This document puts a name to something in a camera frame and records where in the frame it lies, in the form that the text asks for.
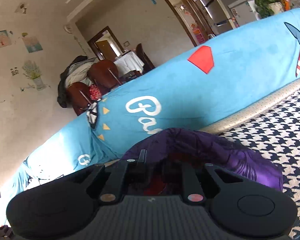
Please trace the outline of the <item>silver refrigerator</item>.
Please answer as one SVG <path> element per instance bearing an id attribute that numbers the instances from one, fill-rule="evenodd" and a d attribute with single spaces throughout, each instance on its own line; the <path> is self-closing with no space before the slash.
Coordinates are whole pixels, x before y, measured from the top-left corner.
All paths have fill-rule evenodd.
<path id="1" fill-rule="evenodd" d="M 236 28 L 229 12 L 222 0 L 198 0 L 196 2 L 206 17 L 215 35 L 225 33 Z"/>

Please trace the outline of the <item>red patterned cloth on chair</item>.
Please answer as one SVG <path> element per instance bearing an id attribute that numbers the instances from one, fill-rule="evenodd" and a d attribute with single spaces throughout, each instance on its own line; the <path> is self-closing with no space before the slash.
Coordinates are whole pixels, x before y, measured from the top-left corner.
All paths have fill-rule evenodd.
<path id="1" fill-rule="evenodd" d="M 102 98 L 102 93 L 96 85 L 89 86 L 89 95 L 93 101 L 98 101 Z"/>

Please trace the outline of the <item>purple floral garment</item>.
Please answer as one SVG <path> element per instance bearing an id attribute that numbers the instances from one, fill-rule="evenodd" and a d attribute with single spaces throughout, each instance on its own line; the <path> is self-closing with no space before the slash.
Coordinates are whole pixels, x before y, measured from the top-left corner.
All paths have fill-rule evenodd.
<path id="1" fill-rule="evenodd" d="M 147 151 L 145 161 L 149 164 L 168 158 L 197 166 L 211 163 L 277 191 L 283 190 L 279 167 L 259 152 L 215 134 L 168 128 L 138 142 L 121 159 L 138 159 L 142 150 Z"/>

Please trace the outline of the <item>blue cartoon print sofa cover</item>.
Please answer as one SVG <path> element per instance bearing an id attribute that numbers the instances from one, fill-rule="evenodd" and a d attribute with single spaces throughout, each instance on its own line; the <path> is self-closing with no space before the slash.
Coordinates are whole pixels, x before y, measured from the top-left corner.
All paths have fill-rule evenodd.
<path id="1" fill-rule="evenodd" d="M 45 183 L 119 159 L 163 129 L 199 130 L 298 78 L 300 8 L 223 33 L 104 95 L 95 128 L 82 114 L 34 150 L 0 189 L 0 227 L 30 178 Z"/>

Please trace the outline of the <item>dark jacket on chair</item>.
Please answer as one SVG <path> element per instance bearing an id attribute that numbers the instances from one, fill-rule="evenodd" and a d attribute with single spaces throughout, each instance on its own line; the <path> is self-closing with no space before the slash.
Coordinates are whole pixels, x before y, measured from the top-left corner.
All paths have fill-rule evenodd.
<path id="1" fill-rule="evenodd" d="M 57 87 L 57 102 L 62 108 L 67 108 L 70 102 L 66 89 L 75 82 L 85 80 L 88 69 L 96 62 L 96 57 L 88 58 L 87 56 L 79 55 L 60 74 L 60 81 Z"/>

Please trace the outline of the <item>brown wooden chair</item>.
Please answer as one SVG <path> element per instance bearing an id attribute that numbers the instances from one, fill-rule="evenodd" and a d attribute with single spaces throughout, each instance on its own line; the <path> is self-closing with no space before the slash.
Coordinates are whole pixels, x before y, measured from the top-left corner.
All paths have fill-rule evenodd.
<path id="1" fill-rule="evenodd" d="M 117 66 L 110 60 L 101 60 L 92 64 L 87 76 L 98 87 L 102 95 L 122 85 Z"/>
<path id="2" fill-rule="evenodd" d="M 82 82 L 75 82 L 66 89 L 66 95 L 77 114 L 84 113 L 92 103 L 89 87 Z"/>

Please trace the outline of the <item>white cloth dining table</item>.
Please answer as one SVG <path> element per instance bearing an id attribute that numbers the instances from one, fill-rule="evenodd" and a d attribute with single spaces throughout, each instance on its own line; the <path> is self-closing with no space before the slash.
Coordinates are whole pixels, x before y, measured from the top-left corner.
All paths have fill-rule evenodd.
<path id="1" fill-rule="evenodd" d="M 133 51 L 119 57 L 114 61 L 114 64 L 118 69 L 119 77 L 122 77 L 131 71 L 143 73 L 143 67 L 145 65 Z"/>

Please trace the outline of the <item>houndstooth seat cushion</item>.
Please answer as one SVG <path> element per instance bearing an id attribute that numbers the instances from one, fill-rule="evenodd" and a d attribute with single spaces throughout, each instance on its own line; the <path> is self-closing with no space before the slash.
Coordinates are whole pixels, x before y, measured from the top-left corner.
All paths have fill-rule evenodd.
<path id="1" fill-rule="evenodd" d="M 281 169 L 283 192 L 298 207 L 290 237 L 300 239 L 300 89 L 221 136 L 259 152 Z"/>

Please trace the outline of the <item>white chest freezer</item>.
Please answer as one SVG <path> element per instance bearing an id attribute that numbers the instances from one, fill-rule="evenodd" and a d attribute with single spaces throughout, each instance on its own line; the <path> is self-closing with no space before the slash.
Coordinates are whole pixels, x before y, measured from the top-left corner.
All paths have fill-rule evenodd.
<path id="1" fill-rule="evenodd" d="M 256 11 L 255 0 L 237 0 L 228 5 L 228 8 L 239 26 L 261 19 Z"/>

